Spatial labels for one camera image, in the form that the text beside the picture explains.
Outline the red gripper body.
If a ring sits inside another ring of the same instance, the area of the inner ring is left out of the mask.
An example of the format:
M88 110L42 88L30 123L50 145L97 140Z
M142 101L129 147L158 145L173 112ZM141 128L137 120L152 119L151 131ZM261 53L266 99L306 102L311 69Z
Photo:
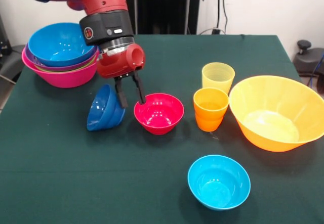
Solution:
M143 49L138 44L132 43L126 47L101 53L97 62L97 71L103 78L115 78L141 70L144 65Z

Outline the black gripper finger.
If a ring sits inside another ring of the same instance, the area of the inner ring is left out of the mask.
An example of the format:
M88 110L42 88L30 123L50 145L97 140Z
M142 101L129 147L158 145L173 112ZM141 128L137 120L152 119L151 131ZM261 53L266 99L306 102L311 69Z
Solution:
M141 82L141 79L140 79L137 71L133 72L132 79L136 85L136 90L137 90L137 94L139 97L139 103L145 104L145 102L146 102L145 93L143 91L142 82Z
M126 108L127 107L127 98L126 98L125 93L122 88L122 78L115 77L114 81L115 81L115 90L116 90L116 94L118 96L120 106L122 108Z

